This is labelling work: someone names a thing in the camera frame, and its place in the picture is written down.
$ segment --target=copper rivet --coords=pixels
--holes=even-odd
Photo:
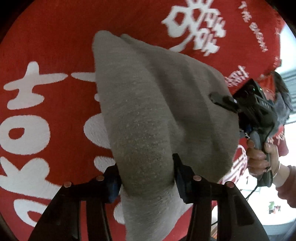
[[[226,186],[229,188],[234,188],[234,183],[233,182],[227,182]]]
[[[71,182],[65,182],[65,183],[64,183],[64,187],[65,187],[65,188],[69,188],[71,185],[72,185]]]
[[[105,177],[103,175],[99,175],[99,176],[96,177],[96,180],[99,181],[99,182],[103,181],[104,179],[105,179]]]
[[[195,175],[195,176],[193,176],[193,180],[199,182],[202,180],[202,177],[199,175]]]

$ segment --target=wrist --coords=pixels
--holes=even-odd
[[[271,165],[271,166],[272,166],[271,168],[272,176],[275,177],[277,175],[277,172],[280,169],[281,163],[278,161],[276,166],[275,165]]]
[[[274,174],[273,183],[278,188],[281,187],[290,175],[290,169],[283,164],[280,164],[279,170]]]

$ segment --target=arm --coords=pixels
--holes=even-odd
[[[248,140],[247,156],[248,169],[252,176],[257,177],[266,171],[270,164],[265,160],[266,155],[254,148],[254,143]],[[279,198],[286,199],[291,207],[296,207],[296,167],[285,166],[279,162],[279,154],[276,145],[265,143],[265,151],[270,153],[273,183],[276,186]]]

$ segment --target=black controller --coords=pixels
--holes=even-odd
[[[214,104],[238,114],[241,133],[250,138],[255,148],[262,150],[270,162],[263,144],[278,131],[279,122],[273,102],[266,99],[258,83],[250,79],[233,97],[211,93],[210,99]],[[268,169],[258,177],[258,187],[272,185],[272,172]]]

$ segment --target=bracelet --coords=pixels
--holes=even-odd
[[[278,174],[280,168],[281,168],[281,163],[280,163],[280,161],[279,161],[279,168],[277,169],[275,175],[274,175],[272,178],[275,178],[275,177],[276,177],[276,175]]]

